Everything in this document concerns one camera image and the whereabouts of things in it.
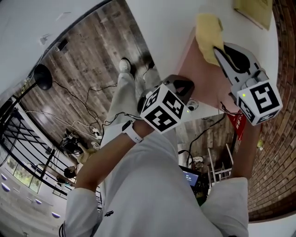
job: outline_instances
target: wooden floor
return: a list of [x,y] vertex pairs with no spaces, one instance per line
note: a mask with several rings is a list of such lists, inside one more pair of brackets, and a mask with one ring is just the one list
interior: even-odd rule
[[[124,0],[113,0],[94,11],[70,29],[64,37],[69,41],[66,48],[56,51],[53,47],[41,63],[50,69],[54,81],[69,89],[83,102],[86,101],[89,87],[98,90],[116,84],[121,58],[128,58],[134,65],[137,88],[152,61],[136,21]],[[114,91],[115,87],[101,92],[90,91],[87,105],[98,114],[100,123],[106,118]],[[48,112],[70,124],[75,120],[86,125],[95,121],[79,100],[55,83],[48,91],[34,88],[21,103],[28,111]],[[45,134],[60,142],[64,136],[65,125],[50,116],[38,113],[31,113],[31,116]],[[180,147],[188,149],[191,140],[220,117],[221,115],[210,118],[211,120],[187,122],[178,127]],[[90,134],[87,127],[78,123],[74,125]],[[233,132],[232,125],[225,118],[194,143],[192,155],[204,156],[208,147],[214,148],[219,154],[225,143],[232,141]],[[89,142],[94,140],[86,134],[79,134]]]

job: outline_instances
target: table surface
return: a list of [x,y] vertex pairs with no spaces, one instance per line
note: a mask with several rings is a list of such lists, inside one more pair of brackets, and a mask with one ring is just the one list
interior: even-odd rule
[[[162,79],[176,70],[198,13],[213,13],[223,25],[223,40],[250,50],[272,83],[278,77],[278,35],[274,17],[269,31],[232,8],[232,0],[126,0]],[[223,113],[204,103],[189,120]]]

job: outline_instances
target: white shirt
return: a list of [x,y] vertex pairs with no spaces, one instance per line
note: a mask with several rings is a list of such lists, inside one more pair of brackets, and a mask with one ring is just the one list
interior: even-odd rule
[[[116,137],[121,127],[110,127],[102,145]],[[214,185],[199,207],[178,166],[177,147],[169,140],[173,133],[153,132],[124,156],[104,181],[100,213],[94,192],[71,191],[65,236],[247,237],[247,180],[234,178]]]

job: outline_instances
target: metal railing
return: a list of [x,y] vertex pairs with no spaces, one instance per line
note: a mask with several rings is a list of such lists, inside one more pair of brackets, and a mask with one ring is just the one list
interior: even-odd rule
[[[65,186],[63,190],[56,184],[53,185],[47,181],[49,178],[55,183],[59,182],[55,176],[45,171],[47,167],[50,167],[63,177],[64,169],[68,166],[59,159],[60,151],[55,150],[56,148],[54,148],[54,146],[51,148],[48,147],[48,145],[27,125],[17,110],[11,114],[0,128],[0,145],[2,150],[7,153],[7,156],[11,156],[33,177],[36,177],[42,183],[52,188],[55,194],[59,193],[60,196],[67,196],[68,192],[74,188]],[[41,169],[42,173],[34,172],[27,164]],[[96,191],[96,196],[99,205],[98,209],[101,209],[101,193]]]

